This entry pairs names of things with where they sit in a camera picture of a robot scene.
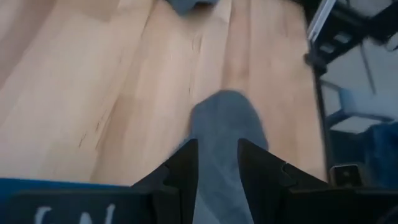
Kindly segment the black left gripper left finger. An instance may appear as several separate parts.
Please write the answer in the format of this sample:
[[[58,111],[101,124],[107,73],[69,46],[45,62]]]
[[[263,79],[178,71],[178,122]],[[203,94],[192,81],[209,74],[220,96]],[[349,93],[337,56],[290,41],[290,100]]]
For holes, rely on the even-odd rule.
[[[131,186],[141,196],[132,224],[192,224],[198,186],[198,140],[189,139]]]

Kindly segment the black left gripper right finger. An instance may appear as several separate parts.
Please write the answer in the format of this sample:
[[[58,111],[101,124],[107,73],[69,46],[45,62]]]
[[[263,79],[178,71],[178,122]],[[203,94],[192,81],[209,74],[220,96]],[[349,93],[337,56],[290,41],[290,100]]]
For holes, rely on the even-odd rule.
[[[282,224],[292,190],[326,189],[328,184],[247,139],[238,140],[241,183],[254,224]]]

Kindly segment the grey hat with button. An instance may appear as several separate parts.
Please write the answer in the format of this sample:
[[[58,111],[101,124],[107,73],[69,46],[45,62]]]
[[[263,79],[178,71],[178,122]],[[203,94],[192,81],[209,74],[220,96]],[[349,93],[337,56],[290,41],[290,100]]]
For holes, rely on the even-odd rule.
[[[268,148],[261,120],[240,92],[220,90],[195,105],[189,139],[198,141],[193,224],[253,224],[241,183],[238,141]]]

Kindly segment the pale grey hat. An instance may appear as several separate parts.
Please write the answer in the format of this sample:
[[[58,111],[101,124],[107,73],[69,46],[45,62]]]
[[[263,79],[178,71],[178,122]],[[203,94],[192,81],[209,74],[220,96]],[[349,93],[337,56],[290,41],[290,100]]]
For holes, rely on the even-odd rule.
[[[220,0],[165,0],[180,16],[189,13],[198,6],[215,6]]]

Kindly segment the blue fabric item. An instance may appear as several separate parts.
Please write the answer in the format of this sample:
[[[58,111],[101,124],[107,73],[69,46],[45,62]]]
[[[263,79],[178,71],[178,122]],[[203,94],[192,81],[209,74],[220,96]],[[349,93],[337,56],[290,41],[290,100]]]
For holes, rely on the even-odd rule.
[[[398,122],[372,125],[363,134],[365,165],[373,181],[398,189]]]

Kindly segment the pale blue chair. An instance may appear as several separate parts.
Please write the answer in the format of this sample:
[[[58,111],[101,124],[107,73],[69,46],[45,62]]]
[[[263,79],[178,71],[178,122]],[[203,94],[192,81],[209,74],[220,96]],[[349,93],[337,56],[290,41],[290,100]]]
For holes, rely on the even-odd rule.
[[[340,109],[325,118],[326,126],[332,126],[350,118],[359,117],[382,122],[398,120],[398,99],[386,95],[372,95],[346,88],[337,88]]]

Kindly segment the blue plastic strip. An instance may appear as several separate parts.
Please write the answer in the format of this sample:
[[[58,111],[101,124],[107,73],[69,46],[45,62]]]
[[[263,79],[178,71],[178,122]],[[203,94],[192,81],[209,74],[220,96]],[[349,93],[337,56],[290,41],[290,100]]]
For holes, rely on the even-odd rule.
[[[0,205],[6,203],[13,194],[23,190],[57,189],[126,189],[129,186],[90,184],[84,182],[63,182],[51,180],[0,178]]]

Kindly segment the aluminium rail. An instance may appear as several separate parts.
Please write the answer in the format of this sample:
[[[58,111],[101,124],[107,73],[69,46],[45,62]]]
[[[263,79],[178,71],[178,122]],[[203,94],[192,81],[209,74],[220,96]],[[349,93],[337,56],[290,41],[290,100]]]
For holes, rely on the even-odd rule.
[[[321,29],[326,22],[336,0],[321,0],[319,7],[316,10],[314,17],[312,18],[310,25],[307,29],[307,39],[313,44]]]

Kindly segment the black table frame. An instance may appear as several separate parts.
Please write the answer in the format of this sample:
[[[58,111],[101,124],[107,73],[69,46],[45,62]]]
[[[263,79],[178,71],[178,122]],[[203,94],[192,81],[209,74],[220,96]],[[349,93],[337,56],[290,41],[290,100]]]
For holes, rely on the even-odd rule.
[[[300,0],[308,26],[321,0]],[[365,165],[364,132],[382,122],[350,117],[331,128],[325,118],[340,109],[337,88],[398,99],[398,0],[336,0],[305,54],[315,76],[325,142],[326,169],[357,164],[364,185],[378,186]]]

